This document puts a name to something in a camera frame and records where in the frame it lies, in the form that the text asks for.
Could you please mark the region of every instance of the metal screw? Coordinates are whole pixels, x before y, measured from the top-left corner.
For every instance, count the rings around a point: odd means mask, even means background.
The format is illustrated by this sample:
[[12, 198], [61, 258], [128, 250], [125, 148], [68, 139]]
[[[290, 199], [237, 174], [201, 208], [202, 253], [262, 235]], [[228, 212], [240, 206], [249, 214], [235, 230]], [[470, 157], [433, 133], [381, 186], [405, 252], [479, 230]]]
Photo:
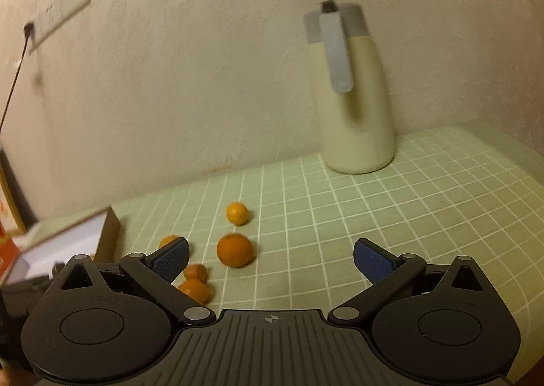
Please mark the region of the metal screw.
[[354, 307], [341, 306], [333, 311], [333, 315], [339, 320], [353, 320], [354, 318], [359, 317], [359, 311]]
[[189, 320], [204, 320], [205, 318], [210, 317], [211, 312], [207, 307], [193, 306], [186, 309], [183, 314]]

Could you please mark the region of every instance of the cable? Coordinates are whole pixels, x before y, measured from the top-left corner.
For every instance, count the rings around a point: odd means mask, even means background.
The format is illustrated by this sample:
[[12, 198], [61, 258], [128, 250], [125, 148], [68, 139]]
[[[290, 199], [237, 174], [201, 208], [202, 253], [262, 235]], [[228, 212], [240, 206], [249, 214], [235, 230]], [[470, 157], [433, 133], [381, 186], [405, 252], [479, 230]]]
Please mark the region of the cable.
[[4, 108], [4, 115], [2, 116], [2, 122], [0, 122], [0, 133], [2, 132], [2, 127], [4, 126], [4, 119], [5, 115], [7, 114], [7, 108], [9, 107], [9, 102], [12, 100], [12, 94], [13, 90], [15, 90], [15, 84], [17, 83], [17, 77], [19, 77], [19, 72], [21, 71], [21, 65], [23, 65], [23, 58], [24, 54], [27, 50], [28, 45], [28, 39], [30, 39], [32, 32], [34, 32], [34, 23], [29, 22], [24, 26], [24, 47], [23, 47], [23, 54], [21, 54], [21, 61], [19, 62], [19, 66], [17, 67], [17, 73], [15, 73], [15, 78], [13, 79], [13, 85], [12, 89], [9, 92], [9, 96], [7, 97], [7, 102], [5, 104]]

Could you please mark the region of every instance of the orange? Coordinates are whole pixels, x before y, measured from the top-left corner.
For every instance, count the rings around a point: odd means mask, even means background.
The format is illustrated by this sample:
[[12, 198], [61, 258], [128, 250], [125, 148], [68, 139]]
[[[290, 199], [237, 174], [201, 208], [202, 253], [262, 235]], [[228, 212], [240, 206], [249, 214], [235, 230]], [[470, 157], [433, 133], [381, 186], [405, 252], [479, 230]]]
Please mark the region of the orange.
[[187, 266], [187, 268], [183, 270], [183, 275], [187, 280], [197, 279], [202, 283], [206, 283], [206, 280], [208, 280], [208, 271], [206, 271], [206, 267], [200, 263]]
[[181, 283], [178, 289], [200, 304], [206, 304], [210, 298], [209, 288], [198, 279], [189, 279]]
[[242, 234], [227, 234], [217, 243], [217, 257], [223, 265], [240, 268], [253, 259], [253, 245]]
[[243, 225], [249, 221], [249, 211], [244, 204], [232, 202], [227, 207], [227, 219], [233, 225]]
[[162, 248], [163, 246], [166, 246], [168, 245], [172, 240], [174, 240], [175, 238], [178, 238], [178, 236], [166, 236], [165, 238], [163, 238], [160, 243], [159, 243], [159, 248]]

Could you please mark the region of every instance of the hand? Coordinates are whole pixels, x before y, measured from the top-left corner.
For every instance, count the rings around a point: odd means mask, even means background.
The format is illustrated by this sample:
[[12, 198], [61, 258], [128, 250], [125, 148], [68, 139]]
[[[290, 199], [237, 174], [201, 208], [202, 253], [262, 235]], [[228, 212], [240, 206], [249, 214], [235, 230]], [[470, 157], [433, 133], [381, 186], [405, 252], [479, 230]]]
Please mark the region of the hand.
[[32, 386], [36, 376], [21, 368], [4, 368], [0, 370], [0, 386]]

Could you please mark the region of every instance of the circular disc cover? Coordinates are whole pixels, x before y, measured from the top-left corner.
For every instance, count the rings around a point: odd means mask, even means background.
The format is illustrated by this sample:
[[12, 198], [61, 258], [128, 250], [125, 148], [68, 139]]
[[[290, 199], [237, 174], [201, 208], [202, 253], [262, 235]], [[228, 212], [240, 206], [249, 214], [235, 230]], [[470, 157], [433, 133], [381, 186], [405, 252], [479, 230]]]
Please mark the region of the circular disc cover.
[[455, 384], [492, 378], [510, 366], [519, 346], [513, 319], [474, 304], [424, 297], [396, 301], [374, 319], [374, 342], [397, 370]]
[[32, 314], [21, 334], [31, 364], [65, 382], [105, 382], [145, 368], [164, 351], [170, 321], [145, 299], [112, 292], [93, 301], [85, 288], [70, 304]]

